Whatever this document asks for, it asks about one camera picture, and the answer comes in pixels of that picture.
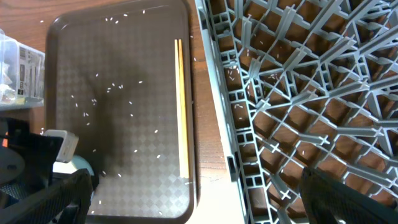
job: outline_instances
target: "wooden surface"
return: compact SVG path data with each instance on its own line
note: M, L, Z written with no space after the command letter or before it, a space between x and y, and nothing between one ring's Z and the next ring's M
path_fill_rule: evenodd
M54 19L66 12L88 7L102 6L120 0L2 0L0 1L0 28L19 42L45 52L47 29ZM190 8L190 40L192 62L192 89L195 122L195 156L197 160L198 210L190 223L210 221L214 223L214 215L226 221L226 216L234 220L231 209L217 202L229 199L225 189L230 183L227 174L220 133L216 120L210 81L207 72L205 54L201 40L195 1L188 0ZM29 120L31 131L40 133L45 127L44 109L16 110L0 113Z

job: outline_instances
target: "drying rack grid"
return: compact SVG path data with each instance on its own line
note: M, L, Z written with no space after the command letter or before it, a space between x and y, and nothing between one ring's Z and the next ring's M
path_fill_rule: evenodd
M305 166L396 209L398 1L196 5L245 222L308 223Z

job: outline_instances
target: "clear plastic box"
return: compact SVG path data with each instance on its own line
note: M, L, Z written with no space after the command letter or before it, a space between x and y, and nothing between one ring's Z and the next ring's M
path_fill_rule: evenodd
M44 105L44 58L0 29L0 111Z

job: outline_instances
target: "white object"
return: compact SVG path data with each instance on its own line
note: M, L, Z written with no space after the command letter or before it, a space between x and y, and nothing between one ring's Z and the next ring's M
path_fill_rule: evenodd
M63 142L58 153L57 162L70 162L75 153L79 137L65 130L46 130L44 136L61 137Z
M0 29L0 111L43 106L44 58Z

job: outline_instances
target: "chopstick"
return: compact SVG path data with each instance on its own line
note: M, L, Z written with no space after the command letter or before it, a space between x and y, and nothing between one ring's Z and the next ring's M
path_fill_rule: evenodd
M182 40L174 40L175 47L175 92L177 97L178 156L180 177L189 178L187 105L185 102L185 77L182 55Z

